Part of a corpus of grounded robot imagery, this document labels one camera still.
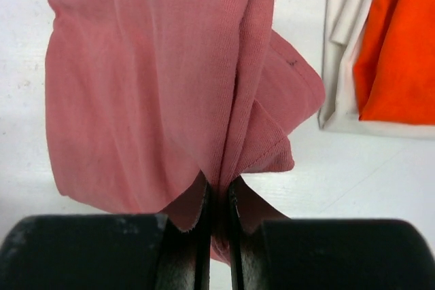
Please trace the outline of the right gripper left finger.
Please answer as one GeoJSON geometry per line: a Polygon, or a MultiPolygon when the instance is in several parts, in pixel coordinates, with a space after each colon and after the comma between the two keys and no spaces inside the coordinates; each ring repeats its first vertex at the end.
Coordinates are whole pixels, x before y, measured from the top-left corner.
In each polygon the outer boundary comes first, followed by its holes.
{"type": "Polygon", "coordinates": [[[161,213],[33,215],[1,245],[2,289],[208,289],[203,174],[161,213]]]}

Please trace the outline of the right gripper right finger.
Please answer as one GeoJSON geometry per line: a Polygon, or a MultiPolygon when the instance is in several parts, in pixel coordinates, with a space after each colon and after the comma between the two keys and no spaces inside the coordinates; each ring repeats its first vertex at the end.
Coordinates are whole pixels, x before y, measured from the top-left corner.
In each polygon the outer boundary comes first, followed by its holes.
{"type": "Polygon", "coordinates": [[[433,289],[434,256],[399,219],[290,219],[242,178],[228,189],[234,289],[433,289]]]}

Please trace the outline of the pink t shirt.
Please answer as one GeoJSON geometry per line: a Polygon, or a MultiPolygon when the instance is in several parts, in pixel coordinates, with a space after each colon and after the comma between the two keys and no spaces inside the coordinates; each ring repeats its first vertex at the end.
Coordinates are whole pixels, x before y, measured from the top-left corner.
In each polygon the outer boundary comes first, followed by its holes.
{"type": "Polygon", "coordinates": [[[48,0],[46,135],[58,191],[110,213],[196,223],[213,189],[212,258],[243,173],[294,167],[288,135],[325,99],[272,29],[274,0],[48,0]]]}

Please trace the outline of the folded orange t shirt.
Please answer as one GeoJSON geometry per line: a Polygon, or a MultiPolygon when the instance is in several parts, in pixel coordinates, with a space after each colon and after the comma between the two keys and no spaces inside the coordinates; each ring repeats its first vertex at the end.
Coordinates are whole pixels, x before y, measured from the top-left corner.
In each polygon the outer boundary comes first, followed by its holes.
{"type": "Polygon", "coordinates": [[[360,120],[434,124],[434,0],[373,0],[353,77],[360,120]]]}

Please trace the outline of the folded white t shirt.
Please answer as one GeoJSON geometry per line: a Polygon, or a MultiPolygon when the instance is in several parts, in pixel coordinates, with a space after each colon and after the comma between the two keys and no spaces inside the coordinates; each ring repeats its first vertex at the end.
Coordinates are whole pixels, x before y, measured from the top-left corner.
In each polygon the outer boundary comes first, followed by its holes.
{"type": "Polygon", "coordinates": [[[319,126],[330,132],[432,140],[432,126],[359,120],[352,70],[371,3],[372,0],[326,0],[322,69],[326,101],[319,113],[319,126]]]}

